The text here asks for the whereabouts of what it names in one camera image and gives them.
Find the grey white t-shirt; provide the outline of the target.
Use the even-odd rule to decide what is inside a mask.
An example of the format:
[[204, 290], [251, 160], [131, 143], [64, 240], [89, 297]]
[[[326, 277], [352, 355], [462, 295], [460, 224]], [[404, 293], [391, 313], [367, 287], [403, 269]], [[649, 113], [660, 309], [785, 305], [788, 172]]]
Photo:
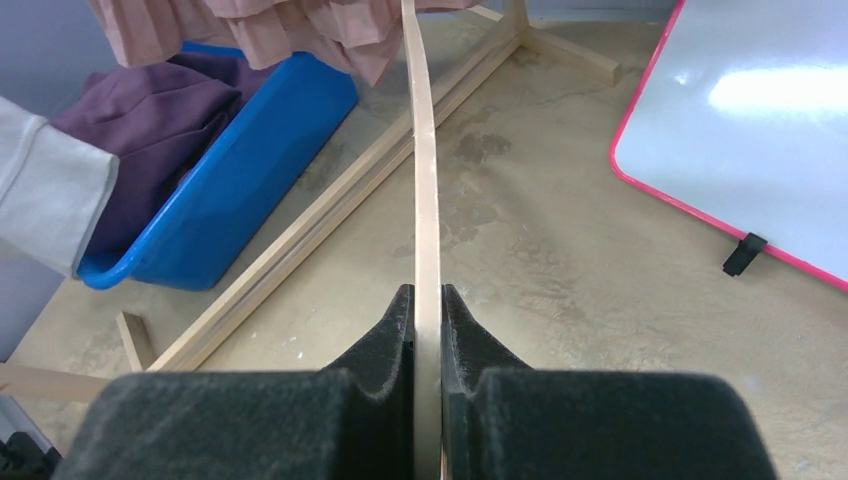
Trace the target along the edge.
[[1, 100], [1, 241], [75, 277], [119, 159]]

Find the blue plastic bin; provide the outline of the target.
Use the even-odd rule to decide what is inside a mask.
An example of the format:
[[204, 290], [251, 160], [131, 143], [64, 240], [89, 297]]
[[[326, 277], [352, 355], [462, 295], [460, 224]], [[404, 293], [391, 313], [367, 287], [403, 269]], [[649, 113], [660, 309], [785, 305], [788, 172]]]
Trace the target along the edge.
[[284, 60], [126, 251], [84, 256], [79, 280], [211, 289], [357, 102], [351, 75], [306, 52]]

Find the wooden hanger with shirt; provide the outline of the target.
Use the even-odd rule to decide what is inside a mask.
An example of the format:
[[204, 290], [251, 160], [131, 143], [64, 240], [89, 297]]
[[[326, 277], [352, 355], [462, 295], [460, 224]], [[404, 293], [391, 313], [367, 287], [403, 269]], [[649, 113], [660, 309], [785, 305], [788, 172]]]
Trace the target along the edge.
[[414, 145], [414, 477], [439, 479], [442, 306], [436, 126], [427, 57], [413, 0], [401, 3], [401, 18]]

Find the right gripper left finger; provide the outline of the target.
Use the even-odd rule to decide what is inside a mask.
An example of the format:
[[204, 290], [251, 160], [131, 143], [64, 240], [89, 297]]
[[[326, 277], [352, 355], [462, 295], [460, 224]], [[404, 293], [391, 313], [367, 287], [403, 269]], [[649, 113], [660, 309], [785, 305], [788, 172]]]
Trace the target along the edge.
[[409, 479], [411, 323], [382, 319], [315, 371], [138, 373], [90, 405], [59, 479]]

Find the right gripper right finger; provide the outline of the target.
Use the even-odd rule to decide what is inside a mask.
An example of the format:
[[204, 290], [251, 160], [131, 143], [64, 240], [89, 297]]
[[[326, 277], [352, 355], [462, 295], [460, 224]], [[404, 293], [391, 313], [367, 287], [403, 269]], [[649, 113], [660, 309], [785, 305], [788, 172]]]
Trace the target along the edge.
[[773, 479], [752, 415], [719, 377], [541, 370], [443, 295], [450, 479]]

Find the wooden clothes rack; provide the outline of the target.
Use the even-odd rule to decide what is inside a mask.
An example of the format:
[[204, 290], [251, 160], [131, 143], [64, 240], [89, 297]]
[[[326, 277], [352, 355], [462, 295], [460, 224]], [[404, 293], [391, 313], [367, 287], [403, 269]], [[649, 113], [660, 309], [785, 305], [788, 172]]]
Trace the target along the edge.
[[[526, 5], [507, 1], [499, 14], [482, 6], [458, 12], [486, 34], [463, 60], [431, 82], [436, 128], [465, 102], [520, 46], [614, 86], [619, 62], [528, 23]], [[117, 327], [134, 372], [194, 370], [331, 235], [408, 157], [414, 157], [412, 116], [396, 120], [353, 164], [188, 327], [157, 355], [142, 319], [120, 313]]]

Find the pink garment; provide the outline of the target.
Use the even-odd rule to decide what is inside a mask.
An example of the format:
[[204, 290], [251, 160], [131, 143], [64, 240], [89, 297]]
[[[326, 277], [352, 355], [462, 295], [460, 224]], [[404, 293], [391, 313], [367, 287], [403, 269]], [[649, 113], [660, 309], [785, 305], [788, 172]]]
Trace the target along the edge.
[[118, 63], [164, 62], [186, 42], [236, 48], [254, 70], [295, 52], [376, 85], [403, 42], [401, 0], [98, 0]]

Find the purple shirt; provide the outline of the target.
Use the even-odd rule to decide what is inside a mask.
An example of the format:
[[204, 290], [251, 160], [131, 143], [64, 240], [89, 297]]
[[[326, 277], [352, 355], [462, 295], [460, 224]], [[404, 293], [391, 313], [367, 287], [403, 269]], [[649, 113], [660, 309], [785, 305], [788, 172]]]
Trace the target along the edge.
[[51, 122], [119, 159], [87, 254], [124, 253], [273, 71], [239, 57], [180, 53], [91, 74], [79, 100]]

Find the whiteboard with pink frame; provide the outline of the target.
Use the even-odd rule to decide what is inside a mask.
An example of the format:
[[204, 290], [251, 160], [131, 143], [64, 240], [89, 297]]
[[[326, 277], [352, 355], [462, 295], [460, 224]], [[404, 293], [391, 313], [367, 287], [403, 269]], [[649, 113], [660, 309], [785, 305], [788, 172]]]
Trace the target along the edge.
[[847, 5], [680, 1], [609, 148], [624, 182], [847, 286]]

